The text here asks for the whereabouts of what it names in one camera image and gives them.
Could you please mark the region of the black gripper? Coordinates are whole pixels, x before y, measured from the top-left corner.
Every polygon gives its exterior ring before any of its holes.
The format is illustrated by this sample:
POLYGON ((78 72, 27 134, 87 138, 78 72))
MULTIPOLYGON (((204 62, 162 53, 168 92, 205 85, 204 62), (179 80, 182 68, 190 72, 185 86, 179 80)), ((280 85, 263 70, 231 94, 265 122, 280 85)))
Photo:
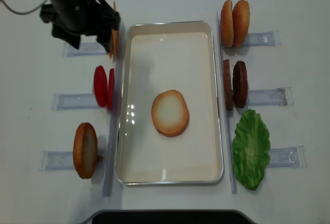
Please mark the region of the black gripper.
POLYGON ((119 29, 121 17, 105 0, 50 0, 43 5, 40 18, 44 23, 52 23, 69 34, 62 40, 75 49, 79 49, 80 36, 97 34, 97 42, 107 53, 112 43, 110 28, 119 29))

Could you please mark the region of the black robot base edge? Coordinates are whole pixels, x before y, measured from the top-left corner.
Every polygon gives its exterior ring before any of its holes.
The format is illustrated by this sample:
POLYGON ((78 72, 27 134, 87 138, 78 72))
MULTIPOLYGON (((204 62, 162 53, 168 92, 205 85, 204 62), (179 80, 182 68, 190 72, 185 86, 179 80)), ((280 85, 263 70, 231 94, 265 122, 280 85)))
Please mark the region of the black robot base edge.
POLYGON ((92 223, 252 223, 233 211, 107 211, 97 214, 92 223))

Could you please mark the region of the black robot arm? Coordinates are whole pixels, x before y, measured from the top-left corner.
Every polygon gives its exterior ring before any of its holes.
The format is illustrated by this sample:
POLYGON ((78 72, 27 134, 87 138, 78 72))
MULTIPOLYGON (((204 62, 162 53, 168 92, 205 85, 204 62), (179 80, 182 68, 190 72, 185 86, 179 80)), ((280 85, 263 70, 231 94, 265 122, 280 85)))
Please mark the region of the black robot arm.
POLYGON ((79 49, 80 37, 95 36, 110 56, 117 56, 121 17, 105 0, 49 0, 40 11, 44 23, 52 23, 52 36, 79 49))

